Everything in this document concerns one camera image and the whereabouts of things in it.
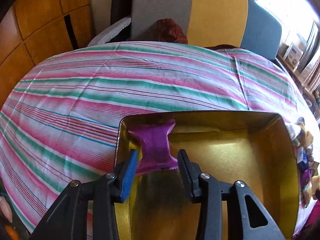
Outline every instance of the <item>wooden cabinet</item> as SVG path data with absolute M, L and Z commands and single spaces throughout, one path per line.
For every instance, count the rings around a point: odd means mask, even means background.
M 59 0 L 16 0 L 14 6 L 23 39 L 62 15 Z
M 21 41 L 20 33 L 15 23 L 14 11 L 10 8 L 0 22 L 0 64 Z
M 2 106 L 15 85 L 23 78 L 34 64 L 22 43 L 10 53 L 0 65 L 0 106 Z
M 90 6 L 87 5 L 70 12 L 70 19 L 78 47 L 86 47 L 94 37 Z
M 63 17 L 46 24 L 25 40 L 35 64 L 66 51 L 72 46 Z

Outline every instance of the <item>metal tray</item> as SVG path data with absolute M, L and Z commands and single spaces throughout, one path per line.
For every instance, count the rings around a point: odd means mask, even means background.
M 220 181 L 245 181 L 265 205 L 287 239 L 291 239 L 299 205 L 298 170 L 293 146 L 279 114 L 249 111 L 190 111 L 127 116 L 120 122 L 115 163 L 129 150 L 142 153 L 128 130 L 138 124 L 174 119 L 170 152 L 185 149 Z M 227 206 L 223 208 L 223 238 L 228 239 Z M 179 170 L 136 176 L 131 195 L 116 204 L 121 240 L 194 240 L 200 205 L 183 194 Z

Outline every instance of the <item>blue chair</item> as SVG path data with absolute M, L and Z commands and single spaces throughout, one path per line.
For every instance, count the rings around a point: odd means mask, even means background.
M 240 47 L 274 62 L 280 45 L 282 26 L 256 1 L 248 0 L 248 18 Z

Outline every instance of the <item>brown cloth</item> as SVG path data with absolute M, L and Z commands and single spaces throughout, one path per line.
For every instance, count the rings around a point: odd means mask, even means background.
M 228 44 L 221 44 L 221 45 L 217 45 L 214 47 L 205 47 L 206 49 L 211 49 L 211 50 L 217 50 L 217 49 L 236 49 L 238 47 L 235 47 L 233 45 L 228 45 Z
M 156 41 L 188 44 L 182 28 L 172 19 L 161 19 L 155 22 L 154 35 Z

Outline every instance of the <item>metal screw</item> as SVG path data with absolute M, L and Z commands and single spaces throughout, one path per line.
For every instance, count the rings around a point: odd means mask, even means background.
M 116 175 L 113 172 L 109 172 L 106 174 L 107 179 L 114 179 Z
M 70 182 L 71 187 L 77 187 L 81 182 L 77 179 L 74 179 L 73 181 Z
M 209 179 L 209 178 L 210 178 L 210 175 L 209 175 L 208 173 L 203 172 L 203 173 L 200 174 L 200 177 L 201 177 L 202 179 Z
M 236 185 L 237 185 L 238 187 L 244 187 L 244 186 L 245 186 L 245 183 L 244 183 L 242 180 L 237 180 L 237 181 L 236 181 Z

